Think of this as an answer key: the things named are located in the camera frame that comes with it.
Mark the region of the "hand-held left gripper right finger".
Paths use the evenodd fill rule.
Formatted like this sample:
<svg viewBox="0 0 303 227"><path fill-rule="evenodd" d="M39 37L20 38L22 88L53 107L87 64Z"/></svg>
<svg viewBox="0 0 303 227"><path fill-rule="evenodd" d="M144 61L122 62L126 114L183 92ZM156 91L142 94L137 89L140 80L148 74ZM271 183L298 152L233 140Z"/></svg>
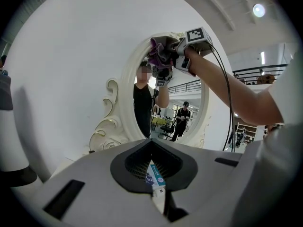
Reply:
<svg viewBox="0 0 303 227"><path fill-rule="evenodd" d="M152 140L165 148L182 167L166 178L165 211L152 215L153 223L254 223L258 220L256 165L260 142L243 154Z"/></svg>

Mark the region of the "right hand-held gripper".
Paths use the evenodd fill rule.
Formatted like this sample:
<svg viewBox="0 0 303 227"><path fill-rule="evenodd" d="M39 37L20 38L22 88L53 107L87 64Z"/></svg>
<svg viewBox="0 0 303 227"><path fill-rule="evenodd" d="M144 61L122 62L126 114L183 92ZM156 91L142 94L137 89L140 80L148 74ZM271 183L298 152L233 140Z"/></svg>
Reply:
<svg viewBox="0 0 303 227"><path fill-rule="evenodd" d="M186 31L185 37L181 38L176 49L179 57L176 59L175 68L182 72L189 72L191 60L185 55L185 50L192 48L204 57L212 52L212 45L212 39L203 27Z"/></svg>

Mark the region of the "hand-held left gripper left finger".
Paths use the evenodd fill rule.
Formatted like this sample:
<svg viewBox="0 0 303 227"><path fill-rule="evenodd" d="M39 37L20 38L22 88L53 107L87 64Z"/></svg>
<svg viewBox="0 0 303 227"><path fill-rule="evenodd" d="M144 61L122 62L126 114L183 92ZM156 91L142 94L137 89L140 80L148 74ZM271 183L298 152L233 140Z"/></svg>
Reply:
<svg viewBox="0 0 303 227"><path fill-rule="evenodd" d="M124 162L149 140L129 142L81 157L51 177L21 205L42 227L164 227L169 220L152 201L152 188Z"/></svg>

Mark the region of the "grey fleece cloth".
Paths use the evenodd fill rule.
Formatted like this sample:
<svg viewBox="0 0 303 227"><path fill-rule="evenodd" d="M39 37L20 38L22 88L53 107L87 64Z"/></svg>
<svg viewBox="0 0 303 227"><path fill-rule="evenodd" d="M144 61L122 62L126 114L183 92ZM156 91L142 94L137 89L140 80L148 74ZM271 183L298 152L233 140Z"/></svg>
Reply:
<svg viewBox="0 0 303 227"><path fill-rule="evenodd" d="M182 68L184 55L179 54L178 47L184 40L171 36L156 36L150 39L151 50L148 52L148 63L155 72L170 69L171 67Z"/></svg>

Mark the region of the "white oval ornate mirror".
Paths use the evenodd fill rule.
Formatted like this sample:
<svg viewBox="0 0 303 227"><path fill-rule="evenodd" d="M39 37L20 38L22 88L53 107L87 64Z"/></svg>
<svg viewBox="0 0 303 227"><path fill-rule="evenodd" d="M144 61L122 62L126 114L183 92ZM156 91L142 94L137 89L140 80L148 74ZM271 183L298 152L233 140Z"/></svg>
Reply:
<svg viewBox="0 0 303 227"><path fill-rule="evenodd" d="M107 80L108 96L103 99L105 116L89 140L90 150L101 151L137 140L146 140L136 122L132 92L137 67L151 47L150 38L143 40L128 57L121 78ZM209 87L202 86L201 98L204 100L204 106L199 110L189 131L177 141L180 144L197 148L203 148L205 144L205 130L211 118L208 109Z"/></svg>

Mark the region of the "person's right forearm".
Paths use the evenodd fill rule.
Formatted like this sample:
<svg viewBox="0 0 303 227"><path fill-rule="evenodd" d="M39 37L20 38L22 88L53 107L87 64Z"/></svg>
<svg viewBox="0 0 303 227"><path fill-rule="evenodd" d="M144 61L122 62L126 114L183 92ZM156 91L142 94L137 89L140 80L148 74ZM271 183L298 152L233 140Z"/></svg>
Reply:
<svg viewBox="0 0 303 227"><path fill-rule="evenodd" d="M220 67L201 57L192 48L187 48L185 55L191 60L189 71L199 76L243 121L253 125L284 122L269 88L256 93L233 76L225 76Z"/></svg>

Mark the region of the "black metal railing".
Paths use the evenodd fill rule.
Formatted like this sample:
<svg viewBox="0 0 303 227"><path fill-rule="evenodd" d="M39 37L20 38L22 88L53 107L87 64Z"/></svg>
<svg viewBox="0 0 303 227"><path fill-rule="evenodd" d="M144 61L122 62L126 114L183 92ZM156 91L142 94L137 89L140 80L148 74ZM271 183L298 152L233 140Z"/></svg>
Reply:
<svg viewBox="0 0 303 227"><path fill-rule="evenodd" d="M252 67L234 70L233 75L245 85L273 84L284 72L287 64Z"/></svg>

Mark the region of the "round ceiling light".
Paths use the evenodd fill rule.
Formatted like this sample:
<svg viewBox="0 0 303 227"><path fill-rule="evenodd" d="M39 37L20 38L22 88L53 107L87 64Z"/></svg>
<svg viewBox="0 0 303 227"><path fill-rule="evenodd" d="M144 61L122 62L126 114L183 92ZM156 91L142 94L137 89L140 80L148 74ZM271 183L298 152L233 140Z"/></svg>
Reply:
<svg viewBox="0 0 303 227"><path fill-rule="evenodd" d="M256 17L263 17L266 13L266 10L262 4L255 4L252 10L254 16Z"/></svg>

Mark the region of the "black and white machine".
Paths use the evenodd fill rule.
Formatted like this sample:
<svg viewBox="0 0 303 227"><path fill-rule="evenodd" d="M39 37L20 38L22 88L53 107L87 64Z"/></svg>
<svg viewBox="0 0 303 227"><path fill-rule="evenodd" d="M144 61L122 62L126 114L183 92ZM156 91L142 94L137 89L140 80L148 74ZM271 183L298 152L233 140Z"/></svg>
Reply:
<svg viewBox="0 0 303 227"><path fill-rule="evenodd" d="M23 151L13 112L11 78L0 74L0 180L9 187L35 182L36 173Z"/></svg>

